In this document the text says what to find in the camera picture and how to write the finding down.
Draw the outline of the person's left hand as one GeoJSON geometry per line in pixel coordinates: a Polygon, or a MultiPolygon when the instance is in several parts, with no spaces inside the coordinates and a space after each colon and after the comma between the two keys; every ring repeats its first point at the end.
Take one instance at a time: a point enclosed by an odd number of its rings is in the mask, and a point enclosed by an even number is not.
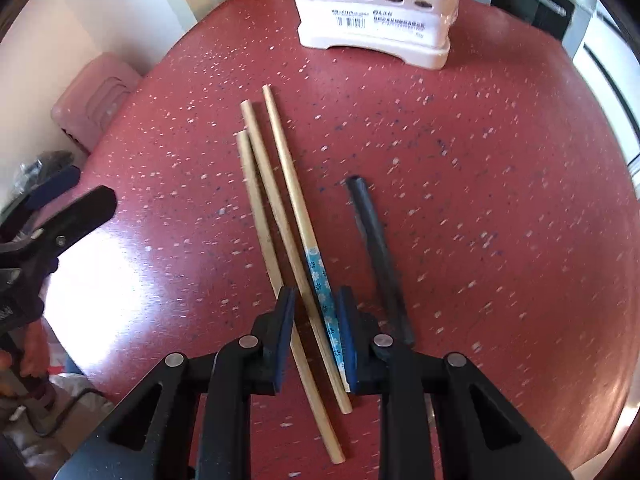
{"type": "MultiPolygon", "coordinates": [[[[10,352],[1,351],[1,395],[6,398],[19,398],[23,393],[17,393],[12,382],[4,377],[11,371],[13,358],[10,352]]],[[[38,318],[24,327],[23,356],[17,375],[22,379],[35,378],[41,382],[37,389],[38,403],[47,414],[55,404],[55,392],[49,380],[50,348],[49,338],[44,319],[38,318]]]]}

